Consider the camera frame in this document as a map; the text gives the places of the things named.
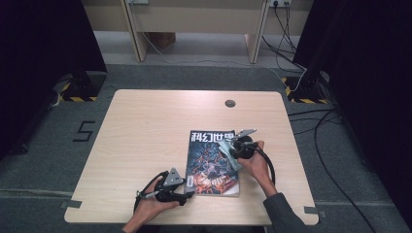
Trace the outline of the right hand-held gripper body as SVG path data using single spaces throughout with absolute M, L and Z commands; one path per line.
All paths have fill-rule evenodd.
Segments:
M 255 132 L 255 129 L 243 129 L 238 134 L 236 134 L 229 141 L 229 154 L 235 159 L 252 158 L 255 153 L 255 150 L 258 148 L 258 143 L 254 142 L 251 138 L 251 134 Z

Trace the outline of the person's right hand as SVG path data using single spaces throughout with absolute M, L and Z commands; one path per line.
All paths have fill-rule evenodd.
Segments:
M 269 177 L 267 162 L 258 151 L 250 159 L 238 158 L 237 161 L 257 181 L 266 197 L 277 193 Z

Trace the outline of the stand base with hazard tape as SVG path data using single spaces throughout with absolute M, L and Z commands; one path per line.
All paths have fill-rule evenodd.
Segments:
M 107 77 L 103 72 L 85 72 L 69 77 L 58 94 L 59 101 L 94 102 Z
M 283 77 L 287 98 L 293 103 L 326 104 L 322 87 L 317 81 L 305 81 L 303 76 Z

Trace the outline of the black curtain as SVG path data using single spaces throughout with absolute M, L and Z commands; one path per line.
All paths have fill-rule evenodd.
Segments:
M 82 0 L 0 0 L 0 159 L 59 78 L 105 70 Z
M 315 51 L 360 151 L 412 226 L 412 0 L 313 0 L 296 53 Z

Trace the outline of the illustrated magazine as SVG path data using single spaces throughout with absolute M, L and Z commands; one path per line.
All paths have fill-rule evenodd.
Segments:
M 211 196 L 239 195 L 238 171 L 232 169 L 218 145 L 219 141 L 234 136 L 234 131 L 190 131 L 185 192 Z

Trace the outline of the beige wooden desk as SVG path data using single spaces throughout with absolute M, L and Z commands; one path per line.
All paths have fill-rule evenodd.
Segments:
M 268 0 L 81 0 L 95 31 L 130 35 L 137 61 L 145 60 L 148 32 L 240 34 L 249 61 L 258 61 L 263 35 L 281 35 L 280 22 L 299 36 L 315 0 L 292 0 L 287 8 L 269 7 Z

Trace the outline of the person's left hand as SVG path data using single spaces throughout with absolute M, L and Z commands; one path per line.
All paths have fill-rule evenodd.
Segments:
M 141 224 L 145 224 L 164 211 L 174 209 L 180 205 L 179 202 L 159 202 L 155 199 L 141 200 L 134 212 L 136 218 Z

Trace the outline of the white wall socket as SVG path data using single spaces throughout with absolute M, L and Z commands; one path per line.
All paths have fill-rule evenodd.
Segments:
M 268 0 L 271 8 L 287 8 L 291 5 L 292 0 Z

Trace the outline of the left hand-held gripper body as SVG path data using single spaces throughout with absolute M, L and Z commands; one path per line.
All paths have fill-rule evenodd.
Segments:
M 154 187 L 155 199 L 159 202 L 178 202 L 179 199 L 183 199 L 184 194 L 176 193 L 175 190 L 186 180 L 180 176 L 177 169 L 172 167 L 170 171 L 165 171 L 161 176 L 161 180 Z

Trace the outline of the brown cardboard box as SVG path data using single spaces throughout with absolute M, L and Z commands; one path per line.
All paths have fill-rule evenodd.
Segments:
M 148 35 L 156 48 L 165 49 L 176 42 L 176 34 L 172 32 L 149 32 Z

